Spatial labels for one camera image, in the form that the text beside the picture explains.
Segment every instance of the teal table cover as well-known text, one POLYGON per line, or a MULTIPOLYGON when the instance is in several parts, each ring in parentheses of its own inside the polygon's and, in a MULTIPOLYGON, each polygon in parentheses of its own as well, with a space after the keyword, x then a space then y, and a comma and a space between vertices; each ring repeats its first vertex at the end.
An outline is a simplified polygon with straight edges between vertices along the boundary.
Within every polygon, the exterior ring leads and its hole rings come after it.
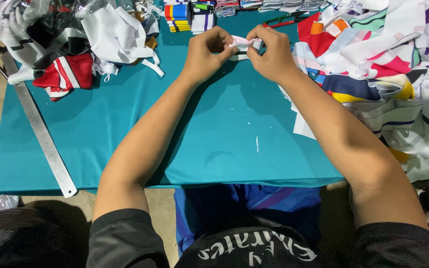
MULTIPOLYGON (((243 11, 217 23, 244 37, 262 21, 284 14, 243 11)), ((171 33, 164 18, 160 29, 157 53, 164 77, 142 64, 122 67, 109 82, 98 76, 92 89, 76 89, 57 102, 26 83, 78 189, 97 189, 122 138, 180 73, 192 34, 171 33)), ((288 34, 292 44, 298 41, 295 24, 277 30, 288 34)), ((343 180, 316 140, 293 133, 295 116, 277 85, 260 76, 249 60, 227 62, 194 93, 149 185, 316 187, 343 180)), ((61 194, 11 85, 0 123, 0 193, 61 194)))

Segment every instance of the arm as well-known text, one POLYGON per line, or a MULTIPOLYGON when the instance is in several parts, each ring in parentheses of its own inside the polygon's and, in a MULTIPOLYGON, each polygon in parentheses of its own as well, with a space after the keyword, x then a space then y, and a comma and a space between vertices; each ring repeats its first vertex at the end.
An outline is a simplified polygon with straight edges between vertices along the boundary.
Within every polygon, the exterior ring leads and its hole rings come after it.
POLYGON ((255 70, 287 92, 325 155, 352 187, 356 225, 401 222, 428 229, 417 195, 403 169, 380 140, 295 65, 286 34, 259 25, 247 39, 267 46, 249 49, 255 70))
POLYGON ((220 27, 190 39, 180 76, 129 131, 102 172, 93 220, 123 208, 148 212, 143 187, 160 165, 194 90, 236 52, 235 47, 228 48, 232 42, 220 27))

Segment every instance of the right hand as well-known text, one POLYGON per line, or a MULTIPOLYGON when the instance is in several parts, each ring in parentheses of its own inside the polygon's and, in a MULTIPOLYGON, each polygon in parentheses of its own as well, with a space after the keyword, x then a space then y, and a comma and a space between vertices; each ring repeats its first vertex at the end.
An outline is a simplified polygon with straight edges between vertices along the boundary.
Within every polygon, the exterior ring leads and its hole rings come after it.
POLYGON ((247 34, 246 39, 258 37, 264 41, 266 52, 261 56, 255 48, 250 47, 247 57, 262 76, 277 84, 283 84, 292 75, 300 72, 292 57, 287 34, 258 25, 247 34))

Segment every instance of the metal ruler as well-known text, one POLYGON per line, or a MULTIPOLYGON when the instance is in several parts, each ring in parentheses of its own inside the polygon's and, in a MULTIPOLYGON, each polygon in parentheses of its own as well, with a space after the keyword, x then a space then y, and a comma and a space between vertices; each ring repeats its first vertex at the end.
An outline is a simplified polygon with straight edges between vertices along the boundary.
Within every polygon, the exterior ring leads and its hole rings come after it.
MULTIPOLYGON (((18 67, 9 52, 4 53, 3 56, 1 56, 1 59, 6 67, 8 76, 18 72, 18 67)), ((46 156, 47 163, 49 163, 52 173, 64 194, 64 197, 68 198, 73 196, 77 193, 77 189, 75 188, 74 182, 72 181, 71 176, 69 175, 67 168, 56 149, 56 145, 42 120, 41 114, 36 107, 36 103, 29 93, 28 87, 24 82, 19 82, 14 85, 14 89, 18 95, 24 112, 29 119, 29 123, 36 134, 39 145, 46 156)))

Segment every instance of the floor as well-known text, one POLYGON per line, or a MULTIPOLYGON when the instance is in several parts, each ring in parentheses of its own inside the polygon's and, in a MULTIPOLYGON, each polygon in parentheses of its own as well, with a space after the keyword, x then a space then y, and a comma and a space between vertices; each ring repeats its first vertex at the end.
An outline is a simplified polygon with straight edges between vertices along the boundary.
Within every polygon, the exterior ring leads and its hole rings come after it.
MULTIPOLYGON (((0 74, 0 116, 5 90, 6 81, 0 74)), ((165 252, 171 267, 178 260, 173 192, 173 189, 146 190, 153 227, 164 241, 165 252)), ((323 202, 320 226, 323 238, 319 247, 339 261, 345 261, 349 256, 355 231, 349 208, 348 185, 345 182, 341 182, 323 187, 321 197, 323 202)), ((87 228, 92 220, 95 195, 81 191, 71 198, 22 197, 22 200, 27 205, 44 205, 53 208, 61 216, 68 218, 69 225, 74 226, 70 230, 74 235, 81 233, 88 235, 87 228)), ((86 235, 82 235, 79 240, 81 247, 84 247, 87 243, 86 235)))

